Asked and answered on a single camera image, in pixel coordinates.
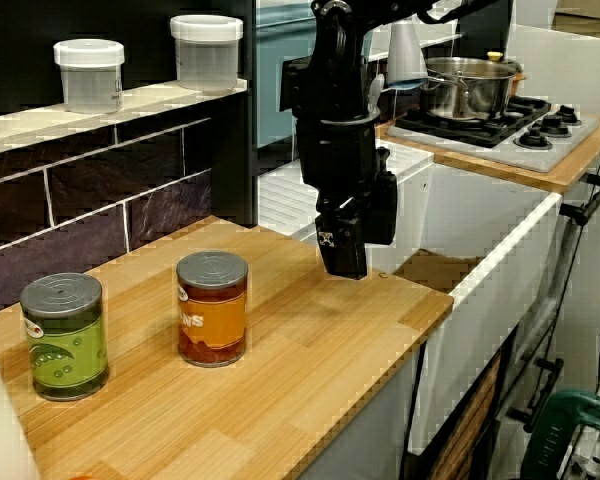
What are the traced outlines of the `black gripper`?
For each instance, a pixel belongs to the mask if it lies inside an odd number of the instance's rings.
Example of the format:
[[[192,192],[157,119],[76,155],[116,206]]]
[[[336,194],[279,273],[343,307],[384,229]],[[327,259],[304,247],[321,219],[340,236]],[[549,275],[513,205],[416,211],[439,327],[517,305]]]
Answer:
[[[352,122],[301,118],[296,122],[305,184],[320,198],[348,199],[369,191],[364,241],[356,208],[327,206],[316,218],[317,241],[330,275],[367,275],[365,243],[391,244],[396,231],[397,177],[387,169],[388,148],[375,148],[375,117]]]

